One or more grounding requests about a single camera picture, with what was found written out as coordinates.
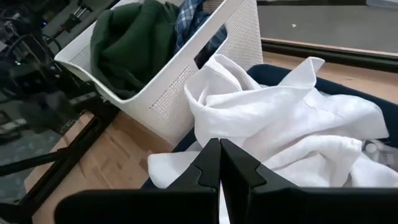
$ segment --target wooden table surface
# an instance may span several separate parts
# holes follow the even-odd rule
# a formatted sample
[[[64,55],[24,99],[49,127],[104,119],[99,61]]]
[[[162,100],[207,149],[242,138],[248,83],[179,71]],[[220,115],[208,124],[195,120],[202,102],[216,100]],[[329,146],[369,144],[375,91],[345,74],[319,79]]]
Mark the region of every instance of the wooden table surface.
[[[264,52],[264,62],[294,68],[302,58]],[[327,63],[318,76],[398,103],[398,74]],[[90,120],[85,114],[54,147],[65,147]],[[68,195],[87,189],[138,189],[147,180],[147,157],[172,147],[137,121],[120,113],[34,215],[36,224],[52,224],[53,211]],[[36,167],[26,178],[29,190],[50,167]]]

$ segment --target clothing pile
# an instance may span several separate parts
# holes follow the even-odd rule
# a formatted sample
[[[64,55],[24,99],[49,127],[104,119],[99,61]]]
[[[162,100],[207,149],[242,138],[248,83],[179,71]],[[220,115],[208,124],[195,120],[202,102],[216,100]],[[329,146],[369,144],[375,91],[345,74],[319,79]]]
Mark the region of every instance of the clothing pile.
[[[380,107],[318,91],[323,63],[310,57],[265,86],[225,56],[212,56],[184,86],[197,142],[184,152],[149,156],[153,183],[168,187],[211,138],[225,138],[300,187],[398,187],[398,149],[377,140],[389,137]],[[220,222],[228,223],[222,202],[223,195]]]
[[[204,24],[204,0],[179,8],[155,0],[104,11],[91,36],[91,73],[113,93],[128,99],[138,93]],[[226,38],[226,30],[205,45],[195,61],[202,66]]]

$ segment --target blue plaid fabric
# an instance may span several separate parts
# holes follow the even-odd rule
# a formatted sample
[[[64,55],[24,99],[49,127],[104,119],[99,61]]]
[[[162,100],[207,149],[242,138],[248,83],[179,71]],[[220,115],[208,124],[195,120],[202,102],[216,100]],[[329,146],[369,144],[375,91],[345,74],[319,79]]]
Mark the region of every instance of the blue plaid fabric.
[[[177,33],[177,44],[174,50],[175,54],[210,17],[208,12],[203,11],[203,3],[205,1],[206,0],[185,0],[180,6],[180,11],[175,23],[175,31]],[[226,35],[225,26],[222,26],[205,45],[200,55],[212,55],[224,42]]]

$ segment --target black stand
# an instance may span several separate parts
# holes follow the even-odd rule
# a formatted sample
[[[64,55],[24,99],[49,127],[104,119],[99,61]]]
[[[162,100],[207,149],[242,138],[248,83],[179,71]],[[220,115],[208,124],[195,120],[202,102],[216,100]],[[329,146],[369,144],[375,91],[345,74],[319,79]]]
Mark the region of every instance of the black stand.
[[[112,122],[119,109],[96,96],[74,106],[78,113],[91,112],[94,117],[69,146],[57,152],[0,166],[0,176],[54,162],[18,205],[0,203],[0,217],[10,223],[32,223],[32,215],[39,209],[63,178],[78,163],[85,152]]]

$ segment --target white laundry basket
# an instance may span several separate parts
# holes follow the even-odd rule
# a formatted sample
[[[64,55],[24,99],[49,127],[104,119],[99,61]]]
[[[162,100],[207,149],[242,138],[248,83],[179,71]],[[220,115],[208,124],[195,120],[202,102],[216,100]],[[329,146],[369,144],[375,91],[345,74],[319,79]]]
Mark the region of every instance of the white laundry basket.
[[[134,2],[122,0],[115,7]],[[180,5],[182,0],[171,0]],[[163,69],[134,97],[122,100],[90,74],[90,38],[94,24],[69,43],[55,59],[82,80],[93,80],[107,100],[169,143],[176,145],[193,127],[193,116],[183,92],[185,80],[197,70],[195,56],[224,24],[226,40],[216,53],[247,70],[262,63],[256,0],[207,0],[213,12],[204,25]]]

